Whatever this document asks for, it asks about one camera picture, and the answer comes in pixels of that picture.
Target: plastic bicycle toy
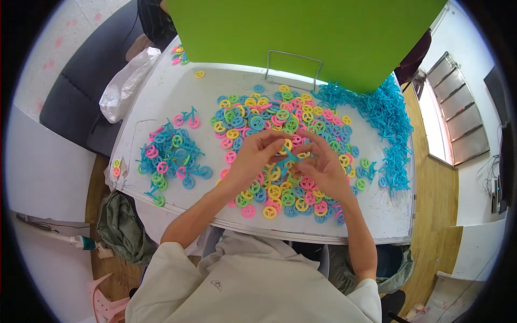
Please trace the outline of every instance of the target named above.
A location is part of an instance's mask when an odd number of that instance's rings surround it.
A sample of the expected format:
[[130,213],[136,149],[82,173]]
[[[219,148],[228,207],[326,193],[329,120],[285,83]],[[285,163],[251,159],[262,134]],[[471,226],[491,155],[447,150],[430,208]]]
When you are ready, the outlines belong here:
[[174,117],[173,122],[175,125],[181,126],[183,124],[183,121],[187,120],[190,117],[189,127],[192,129],[199,127],[200,121],[196,116],[194,116],[194,112],[197,112],[197,110],[194,109],[193,106],[191,107],[192,110],[190,112],[182,112],[181,114],[178,114]]

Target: person's right hand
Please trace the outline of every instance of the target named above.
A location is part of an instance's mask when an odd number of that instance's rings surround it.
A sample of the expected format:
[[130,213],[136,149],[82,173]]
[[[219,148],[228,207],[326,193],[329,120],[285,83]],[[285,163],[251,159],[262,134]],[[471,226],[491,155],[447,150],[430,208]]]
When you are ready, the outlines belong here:
[[330,148],[325,139],[304,130],[298,130],[296,133],[309,138],[312,143],[297,146],[293,148],[292,153],[297,155],[301,152],[311,152],[317,156],[317,158],[302,159],[296,163],[296,168],[303,175],[312,178],[323,193],[340,204],[356,201],[338,155]]

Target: pink plastic chair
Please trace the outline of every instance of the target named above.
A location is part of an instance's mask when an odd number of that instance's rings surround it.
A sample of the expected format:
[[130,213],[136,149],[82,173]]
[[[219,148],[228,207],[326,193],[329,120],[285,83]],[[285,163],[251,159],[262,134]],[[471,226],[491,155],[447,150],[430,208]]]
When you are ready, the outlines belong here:
[[129,297],[118,301],[109,301],[98,289],[99,284],[108,278],[112,273],[107,274],[95,281],[87,284],[88,293],[92,299],[92,306],[95,314],[95,321],[99,322],[99,317],[104,317],[108,323],[116,323],[126,316],[126,307],[129,303]]

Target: green bag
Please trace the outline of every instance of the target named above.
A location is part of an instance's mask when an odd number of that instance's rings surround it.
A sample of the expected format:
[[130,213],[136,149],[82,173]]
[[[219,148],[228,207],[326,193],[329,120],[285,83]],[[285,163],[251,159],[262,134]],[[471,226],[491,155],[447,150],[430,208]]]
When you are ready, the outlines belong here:
[[149,265],[157,246],[127,197],[118,191],[102,199],[97,232],[112,249],[131,264]]

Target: dark clothing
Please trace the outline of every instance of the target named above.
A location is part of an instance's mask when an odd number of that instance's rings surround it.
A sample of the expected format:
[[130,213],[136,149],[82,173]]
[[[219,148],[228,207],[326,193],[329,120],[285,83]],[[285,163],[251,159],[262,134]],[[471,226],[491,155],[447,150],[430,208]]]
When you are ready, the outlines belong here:
[[178,32],[171,17],[160,8],[160,2],[162,0],[138,0],[138,17],[147,38],[163,52]]
[[399,84],[404,84],[413,78],[430,46],[431,30],[427,29],[409,54],[400,62],[400,67],[395,68],[395,75]]

